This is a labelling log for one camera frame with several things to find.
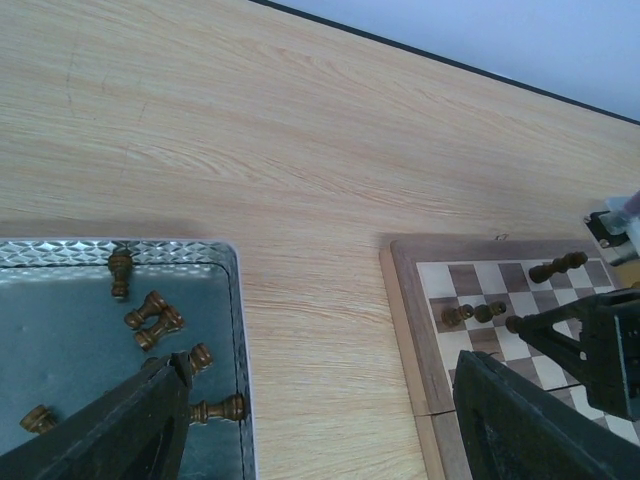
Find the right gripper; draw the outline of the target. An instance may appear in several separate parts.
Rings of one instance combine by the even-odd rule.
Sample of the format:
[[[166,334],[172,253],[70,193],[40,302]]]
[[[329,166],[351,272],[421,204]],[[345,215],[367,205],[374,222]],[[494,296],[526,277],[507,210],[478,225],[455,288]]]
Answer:
[[[585,385],[590,406],[639,419],[639,291],[584,297],[523,318],[519,338]]]

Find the dark tall chess piece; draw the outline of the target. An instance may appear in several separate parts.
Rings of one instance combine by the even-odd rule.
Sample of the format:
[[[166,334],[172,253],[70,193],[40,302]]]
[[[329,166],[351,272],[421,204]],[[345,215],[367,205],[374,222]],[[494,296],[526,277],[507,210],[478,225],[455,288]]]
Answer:
[[[540,264],[530,268],[528,275],[533,283],[541,284],[548,281],[555,274],[567,273],[569,270],[577,269],[587,261],[588,256],[585,252],[569,252],[562,257],[555,258],[550,263]]]

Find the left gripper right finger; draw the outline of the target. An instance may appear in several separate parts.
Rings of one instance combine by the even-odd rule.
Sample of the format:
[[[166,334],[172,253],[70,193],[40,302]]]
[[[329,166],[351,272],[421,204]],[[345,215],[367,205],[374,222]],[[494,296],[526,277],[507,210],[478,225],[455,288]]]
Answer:
[[[484,352],[461,351],[453,399],[474,479],[637,479],[639,447]]]

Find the dark pawn chess piece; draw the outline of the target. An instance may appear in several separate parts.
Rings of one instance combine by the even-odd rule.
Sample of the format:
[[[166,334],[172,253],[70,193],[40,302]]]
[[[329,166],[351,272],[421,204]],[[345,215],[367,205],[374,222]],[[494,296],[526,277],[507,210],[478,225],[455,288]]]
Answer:
[[[474,308],[474,318],[478,323],[484,324],[494,317],[503,315],[507,310],[506,303],[494,301],[489,304],[479,305]]]
[[[456,327],[474,316],[474,307],[469,304],[447,308],[441,312],[441,321],[448,327]]]

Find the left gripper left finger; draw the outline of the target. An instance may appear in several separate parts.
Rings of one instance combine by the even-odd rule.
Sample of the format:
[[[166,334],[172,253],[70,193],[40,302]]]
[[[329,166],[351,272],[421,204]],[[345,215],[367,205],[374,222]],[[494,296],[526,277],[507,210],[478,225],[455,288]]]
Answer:
[[[61,424],[1,456],[3,479],[175,479],[192,373],[166,355]]]

